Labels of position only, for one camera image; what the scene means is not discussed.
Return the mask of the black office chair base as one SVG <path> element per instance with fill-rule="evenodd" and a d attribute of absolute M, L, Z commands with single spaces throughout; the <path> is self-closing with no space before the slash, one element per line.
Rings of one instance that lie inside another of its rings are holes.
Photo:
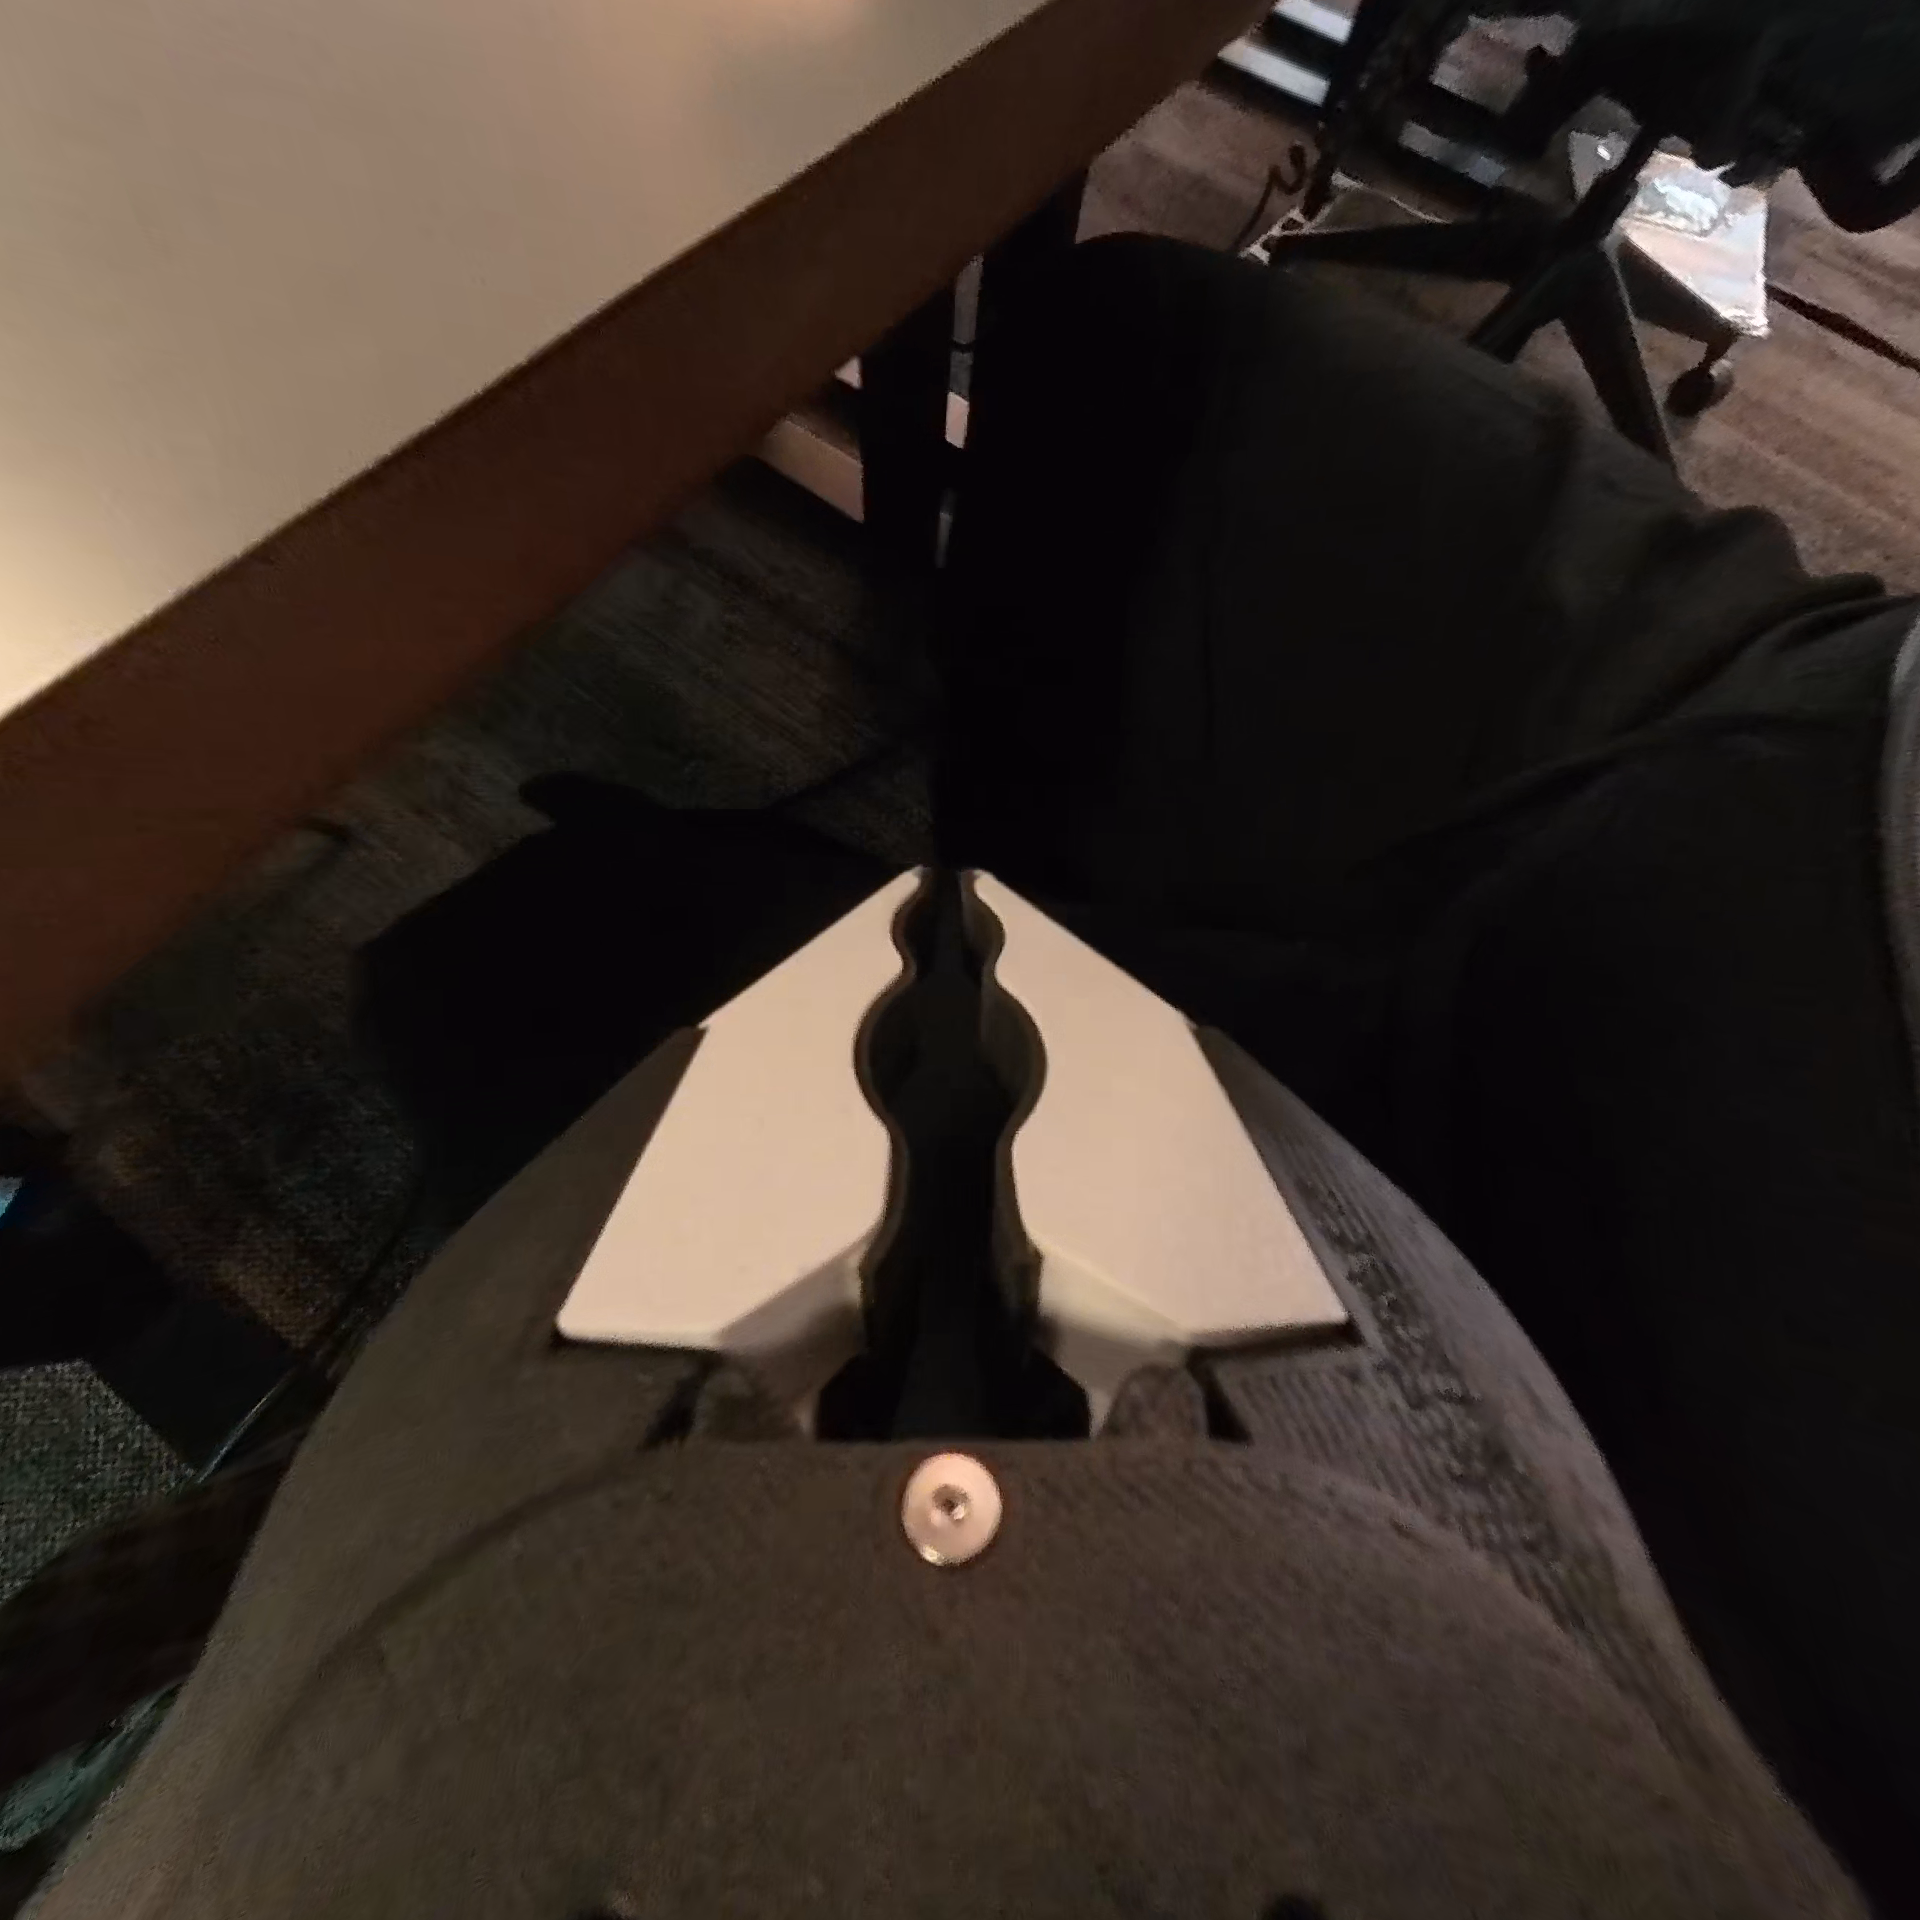
<path fill-rule="evenodd" d="M 1662 141 L 1729 185 L 1802 174 L 1837 229 L 1883 229 L 1917 212 L 1917 3 L 1354 3 L 1313 125 L 1298 216 L 1330 206 L 1338 160 L 1402 122 L 1413 87 L 1465 16 L 1561 16 L 1569 42 L 1531 57 L 1525 87 L 1491 122 L 1510 160 L 1543 155 L 1585 106 L 1632 118 L 1619 160 L 1568 212 L 1531 197 L 1462 222 L 1330 228 L 1275 237 L 1275 266 L 1374 266 L 1495 284 L 1505 296 L 1470 344 L 1510 364 L 1561 326 L 1610 429 L 1671 466 L 1667 415 L 1724 394 L 1727 326 L 1699 335 L 1699 364 L 1655 398 L 1645 370 L 1619 228 Z"/>

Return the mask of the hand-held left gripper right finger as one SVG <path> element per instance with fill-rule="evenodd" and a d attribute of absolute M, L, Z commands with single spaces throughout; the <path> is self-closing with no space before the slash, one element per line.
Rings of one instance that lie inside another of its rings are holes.
<path fill-rule="evenodd" d="M 1197 1024 L 991 874 L 960 874 L 1007 1095 L 994 1265 L 1089 1425 L 1139 1372 L 1342 1340 L 1353 1316 Z"/>

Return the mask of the black table leg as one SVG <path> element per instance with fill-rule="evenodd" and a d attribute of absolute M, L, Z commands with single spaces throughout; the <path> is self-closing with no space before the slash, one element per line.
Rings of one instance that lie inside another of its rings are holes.
<path fill-rule="evenodd" d="M 907 583 L 944 561 L 969 450 L 1002 390 L 1010 314 L 1072 249 L 1083 193 L 1089 171 L 1069 174 L 976 262 L 969 322 L 953 284 L 858 358 L 860 529 Z"/>

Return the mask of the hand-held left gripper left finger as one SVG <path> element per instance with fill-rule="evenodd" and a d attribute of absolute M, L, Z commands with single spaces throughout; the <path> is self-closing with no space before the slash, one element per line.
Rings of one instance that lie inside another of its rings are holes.
<path fill-rule="evenodd" d="M 880 885 L 703 1022 L 559 1340 L 721 1357 L 775 1402 L 813 1402 L 858 1357 L 891 1184 L 858 1045 L 907 983 L 897 924 L 922 888 L 924 869 Z"/>

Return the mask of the person's dark trousers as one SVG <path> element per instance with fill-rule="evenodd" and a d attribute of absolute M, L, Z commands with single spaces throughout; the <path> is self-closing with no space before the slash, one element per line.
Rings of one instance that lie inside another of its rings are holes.
<path fill-rule="evenodd" d="M 1761 1754 L 1917 1918 L 1917 599 L 1307 274 L 987 337 L 937 822 L 1491 1287 Z"/>

